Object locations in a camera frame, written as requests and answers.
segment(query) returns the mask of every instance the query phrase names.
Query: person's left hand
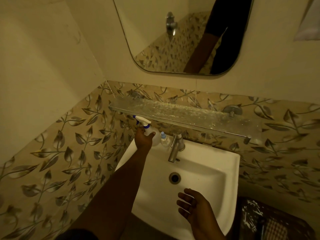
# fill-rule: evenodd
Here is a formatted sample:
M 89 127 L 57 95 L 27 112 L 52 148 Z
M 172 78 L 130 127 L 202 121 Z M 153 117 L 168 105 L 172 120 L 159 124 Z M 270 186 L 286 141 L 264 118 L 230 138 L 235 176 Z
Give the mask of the person's left hand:
M 134 136 L 134 141 L 138 149 L 144 148 L 149 151 L 152 147 L 152 138 L 156 133 L 152 132 L 150 135 L 146 136 L 144 132 L 145 130 L 143 127 L 138 127 Z

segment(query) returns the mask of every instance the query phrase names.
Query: patterned cloth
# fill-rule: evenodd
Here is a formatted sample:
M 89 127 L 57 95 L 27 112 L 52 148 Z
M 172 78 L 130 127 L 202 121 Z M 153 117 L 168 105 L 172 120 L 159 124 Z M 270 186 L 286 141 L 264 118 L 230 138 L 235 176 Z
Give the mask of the patterned cloth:
M 285 226 L 268 219 L 263 237 L 264 240 L 286 240 L 287 235 L 288 231 Z

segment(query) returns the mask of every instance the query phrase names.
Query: sink drain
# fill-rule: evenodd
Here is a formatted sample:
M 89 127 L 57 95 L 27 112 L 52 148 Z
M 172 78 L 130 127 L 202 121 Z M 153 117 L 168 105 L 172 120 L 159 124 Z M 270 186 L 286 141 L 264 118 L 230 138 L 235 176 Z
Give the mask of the sink drain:
M 181 176 L 177 172 L 173 172 L 169 175 L 169 181 L 172 184 L 178 184 L 181 181 Z

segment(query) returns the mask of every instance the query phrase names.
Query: sink basin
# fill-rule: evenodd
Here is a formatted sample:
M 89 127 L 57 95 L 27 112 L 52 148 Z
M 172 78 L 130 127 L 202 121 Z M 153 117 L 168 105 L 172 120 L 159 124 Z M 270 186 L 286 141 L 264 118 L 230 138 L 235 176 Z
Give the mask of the sink basin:
M 199 191 L 211 204 L 217 222 L 226 235 L 236 210 L 240 156 L 207 145 L 184 140 L 180 161 L 168 162 L 171 147 L 153 146 L 146 158 L 132 213 L 155 229 L 179 240 L 194 239 L 190 224 L 178 213 L 178 193 L 185 188 Z M 116 170 L 135 152 L 134 140 Z M 172 184 L 171 173 L 180 175 Z

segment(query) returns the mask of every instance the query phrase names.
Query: hand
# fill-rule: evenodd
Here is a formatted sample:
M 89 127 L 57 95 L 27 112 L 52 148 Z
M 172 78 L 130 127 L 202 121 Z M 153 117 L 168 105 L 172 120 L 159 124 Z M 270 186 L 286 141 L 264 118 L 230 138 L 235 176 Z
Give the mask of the hand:
M 138 149 L 144 148 L 150 150 L 152 147 L 152 138 L 155 136 L 155 132 L 152 132 L 150 135 L 146 136 L 144 134 L 145 130 L 143 127 L 138 127 L 136 135 L 134 136 L 134 141 Z
M 178 197 L 188 203 L 177 200 L 177 205 L 181 207 L 178 211 L 190 223 L 194 238 L 196 240 L 226 239 L 206 198 L 189 188 L 184 189 L 184 192 L 178 193 Z

